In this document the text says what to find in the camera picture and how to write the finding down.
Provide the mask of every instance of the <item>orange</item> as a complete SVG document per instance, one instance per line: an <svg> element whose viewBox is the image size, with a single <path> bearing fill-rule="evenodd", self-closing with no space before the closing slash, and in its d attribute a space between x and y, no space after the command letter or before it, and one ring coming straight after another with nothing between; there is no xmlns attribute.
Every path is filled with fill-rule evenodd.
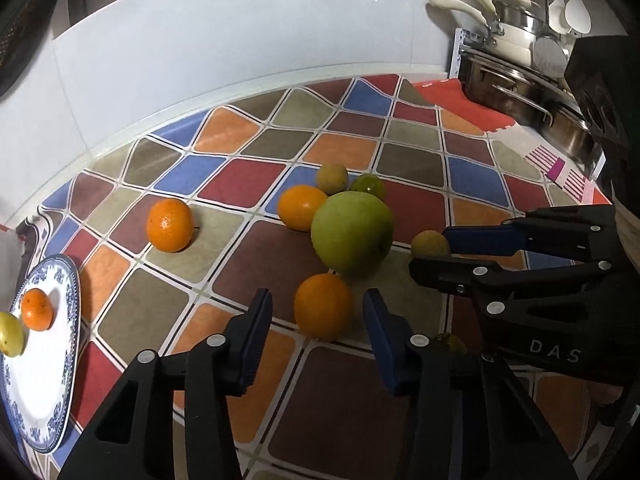
<svg viewBox="0 0 640 480"><path fill-rule="evenodd" d="M49 297L39 288L32 288L24 293L20 311L24 325L37 332L47 330L53 321L53 307Z"/></svg>
<svg viewBox="0 0 640 480"><path fill-rule="evenodd" d="M330 342L339 338L351 324L353 295L335 274L316 274L298 287L293 312L300 332Z"/></svg>
<svg viewBox="0 0 640 480"><path fill-rule="evenodd" d="M287 189L278 200L278 216L290 229L311 231L316 211L326 201L317 187L299 184Z"/></svg>
<svg viewBox="0 0 640 480"><path fill-rule="evenodd" d="M154 204L146 218L146 236L165 253L183 250L193 236L191 209L182 200L165 198Z"/></svg>

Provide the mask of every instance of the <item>oval plate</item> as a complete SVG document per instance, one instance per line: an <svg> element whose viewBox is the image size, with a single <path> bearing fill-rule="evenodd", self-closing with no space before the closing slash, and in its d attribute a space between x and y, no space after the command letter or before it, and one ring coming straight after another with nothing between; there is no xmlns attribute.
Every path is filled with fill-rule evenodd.
<svg viewBox="0 0 640 480"><path fill-rule="evenodd" d="M39 453L54 452L65 434L76 375L80 328L78 270L64 254L42 260L29 274L11 306L20 319L20 302L31 288L51 300L54 319L44 332L25 328L22 354L0 352L2 389L8 415L22 438Z"/></svg>

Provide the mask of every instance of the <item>white plate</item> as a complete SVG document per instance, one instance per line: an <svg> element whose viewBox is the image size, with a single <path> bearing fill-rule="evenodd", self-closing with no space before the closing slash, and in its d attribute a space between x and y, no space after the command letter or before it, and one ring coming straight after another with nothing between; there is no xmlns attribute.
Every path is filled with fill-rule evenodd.
<svg viewBox="0 0 640 480"><path fill-rule="evenodd" d="M20 319L22 295L40 288L51 300L54 319L44 332L27 330L21 355L0 352L2 389L14 427L34 450L54 452L65 434L76 375L80 324L78 270L64 254L40 262L14 299L11 313Z"/></svg>

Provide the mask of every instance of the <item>colorful tile pattern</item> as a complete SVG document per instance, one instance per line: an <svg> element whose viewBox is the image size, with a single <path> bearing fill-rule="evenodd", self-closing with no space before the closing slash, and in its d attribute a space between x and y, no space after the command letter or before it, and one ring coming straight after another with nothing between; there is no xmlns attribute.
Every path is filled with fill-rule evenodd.
<svg viewBox="0 0 640 480"><path fill-rule="evenodd" d="M408 245L423 230L494 225L534 206L575 203L568 193L580 194L579 175L563 190L507 144L428 103L397 75L373 75L203 110L95 161L40 209L49 218L42 222L50 230L40 244L44 254L64 251L80 268L82 341L88 342L79 357L74 423L60 450L38 467L56 477L79 431L137 352L191 348L222 331L255 289L266 286L274 321L258 375L246 396L228 402L247 478L392 478L406 401L386 393L370 358L362 294L377 287L416 332L449 330L471 352L481 351L470 302L415 285L406 272ZM295 290L328 269L308 234L287 229L276 214L284 190L315 184L324 162L345 164L350 178L379 174L395 222L385 261L349 282L358 307L350 332L332 345L296 332ZM165 196L186 200L198 227L179 253L161 253L146 238L149 209ZM572 263L522 252L495 259L508 269ZM582 385L528 368L518 376L567 452L574 452L588 410ZM183 402L177 394L178 479L186 478Z"/></svg>

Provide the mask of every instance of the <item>red cloth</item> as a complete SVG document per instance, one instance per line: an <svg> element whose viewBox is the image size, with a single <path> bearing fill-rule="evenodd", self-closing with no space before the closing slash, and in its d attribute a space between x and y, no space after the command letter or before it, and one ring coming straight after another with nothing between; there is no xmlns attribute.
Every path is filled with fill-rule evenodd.
<svg viewBox="0 0 640 480"><path fill-rule="evenodd" d="M484 132L494 132L515 124L509 116L467 99L458 79L438 81L424 88L423 84L417 83L415 87L428 102L441 106Z"/></svg>

